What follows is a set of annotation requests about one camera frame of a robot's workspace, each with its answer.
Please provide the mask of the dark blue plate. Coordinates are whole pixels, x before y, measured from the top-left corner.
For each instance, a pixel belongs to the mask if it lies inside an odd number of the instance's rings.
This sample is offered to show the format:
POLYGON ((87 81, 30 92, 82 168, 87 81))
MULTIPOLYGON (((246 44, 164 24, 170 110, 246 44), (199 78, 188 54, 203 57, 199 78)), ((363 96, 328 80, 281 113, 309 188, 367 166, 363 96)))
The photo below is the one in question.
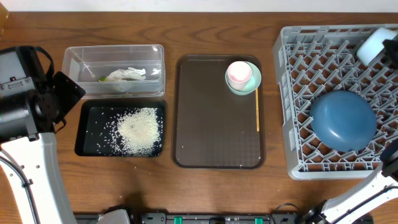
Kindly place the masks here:
POLYGON ((317 138, 327 147, 360 151, 377 131, 376 114, 369 103, 350 91, 331 91, 314 101, 310 123, 317 138))

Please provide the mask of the wooden chopstick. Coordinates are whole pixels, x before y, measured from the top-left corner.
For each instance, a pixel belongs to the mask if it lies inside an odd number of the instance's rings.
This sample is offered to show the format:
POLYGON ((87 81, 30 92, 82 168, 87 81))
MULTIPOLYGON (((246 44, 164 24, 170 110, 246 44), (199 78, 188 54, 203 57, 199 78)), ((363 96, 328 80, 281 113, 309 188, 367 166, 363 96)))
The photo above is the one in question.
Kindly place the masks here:
POLYGON ((258 88, 255 89, 255 97, 256 97, 256 131, 260 131, 260 114, 259 114, 259 94, 258 94, 258 88))

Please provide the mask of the white tissue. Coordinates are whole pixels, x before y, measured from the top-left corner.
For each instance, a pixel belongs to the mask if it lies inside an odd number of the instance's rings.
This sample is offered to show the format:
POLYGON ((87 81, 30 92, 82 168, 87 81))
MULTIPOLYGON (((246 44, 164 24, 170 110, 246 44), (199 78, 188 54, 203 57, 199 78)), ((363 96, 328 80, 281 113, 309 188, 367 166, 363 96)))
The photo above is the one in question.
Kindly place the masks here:
POLYGON ((121 82, 131 80, 145 80, 146 70, 129 67, 127 70, 118 69, 110 73, 104 80, 107 82, 121 82))

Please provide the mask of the pile of white rice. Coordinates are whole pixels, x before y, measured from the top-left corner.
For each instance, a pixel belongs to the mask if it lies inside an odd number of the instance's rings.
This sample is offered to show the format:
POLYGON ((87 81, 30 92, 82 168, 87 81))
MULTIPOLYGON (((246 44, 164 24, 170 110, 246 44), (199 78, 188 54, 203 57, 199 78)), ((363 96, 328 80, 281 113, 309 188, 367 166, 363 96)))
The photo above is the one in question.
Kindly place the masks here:
POLYGON ((162 151, 164 113, 153 107, 94 109, 87 143, 104 156, 156 157, 162 151))

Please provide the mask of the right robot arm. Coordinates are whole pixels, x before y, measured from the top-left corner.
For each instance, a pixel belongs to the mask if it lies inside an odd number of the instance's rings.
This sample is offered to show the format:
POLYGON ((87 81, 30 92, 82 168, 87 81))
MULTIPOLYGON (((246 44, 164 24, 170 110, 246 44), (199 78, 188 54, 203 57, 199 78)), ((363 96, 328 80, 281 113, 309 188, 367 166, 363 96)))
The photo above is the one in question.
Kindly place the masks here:
MULTIPOLYGON (((341 152, 364 149, 376 134, 376 115, 359 95, 331 91, 311 107, 312 129, 326 146, 341 152)), ((381 163, 346 193, 319 204, 301 223, 353 223, 374 208, 397 198, 397 141, 380 155, 381 163)))

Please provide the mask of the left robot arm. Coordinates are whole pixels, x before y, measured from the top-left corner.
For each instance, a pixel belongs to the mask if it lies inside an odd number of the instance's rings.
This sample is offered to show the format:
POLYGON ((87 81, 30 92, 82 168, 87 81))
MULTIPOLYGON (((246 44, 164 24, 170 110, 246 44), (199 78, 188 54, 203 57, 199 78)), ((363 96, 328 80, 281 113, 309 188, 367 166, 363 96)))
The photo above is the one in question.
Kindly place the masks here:
POLYGON ((55 125, 85 95, 42 47, 1 50, 1 167, 23 223, 76 223, 57 159, 55 125))

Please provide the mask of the pink cup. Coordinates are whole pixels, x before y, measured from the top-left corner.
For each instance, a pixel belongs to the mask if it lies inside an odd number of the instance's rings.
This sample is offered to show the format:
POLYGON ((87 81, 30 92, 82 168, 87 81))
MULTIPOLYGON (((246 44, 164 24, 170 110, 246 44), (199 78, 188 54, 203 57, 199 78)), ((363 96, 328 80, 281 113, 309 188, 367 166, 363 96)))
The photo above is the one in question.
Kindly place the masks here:
POLYGON ((227 69, 228 83, 237 91, 241 91, 245 88, 251 75, 252 70, 247 62, 233 62, 227 69))

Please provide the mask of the light green saucer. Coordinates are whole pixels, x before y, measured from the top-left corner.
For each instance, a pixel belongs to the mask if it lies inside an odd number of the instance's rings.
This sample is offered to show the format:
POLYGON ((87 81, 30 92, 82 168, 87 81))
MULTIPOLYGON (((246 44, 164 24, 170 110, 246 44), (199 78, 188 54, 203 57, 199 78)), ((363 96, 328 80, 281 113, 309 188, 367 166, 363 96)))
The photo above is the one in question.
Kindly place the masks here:
POLYGON ((245 86, 245 88, 241 91, 237 91, 229 85, 227 71, 225 73, 226 84, 228 85, 229 89, 236 95, 248 95, 251 92, 253 92, 256 88, 258 88, 259 85, 261 84, 261 71, 253 63, 251 63, 251 62, 247 62, 247 63, 251 67, 252 75, 251 75, 251 78, 249 79, 247 85, 245 86))

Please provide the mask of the light blue bowl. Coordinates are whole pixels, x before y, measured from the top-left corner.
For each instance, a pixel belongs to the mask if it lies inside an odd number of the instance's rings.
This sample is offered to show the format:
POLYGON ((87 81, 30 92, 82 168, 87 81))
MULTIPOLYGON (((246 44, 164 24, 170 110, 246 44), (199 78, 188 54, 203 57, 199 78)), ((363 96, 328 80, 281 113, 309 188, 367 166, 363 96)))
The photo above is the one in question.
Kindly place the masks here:
POLYGON ((356 55, 363 65, 368 66, 384 49, 385 40, 393 40, 397 31, 379 28, 358 49, 356 55))

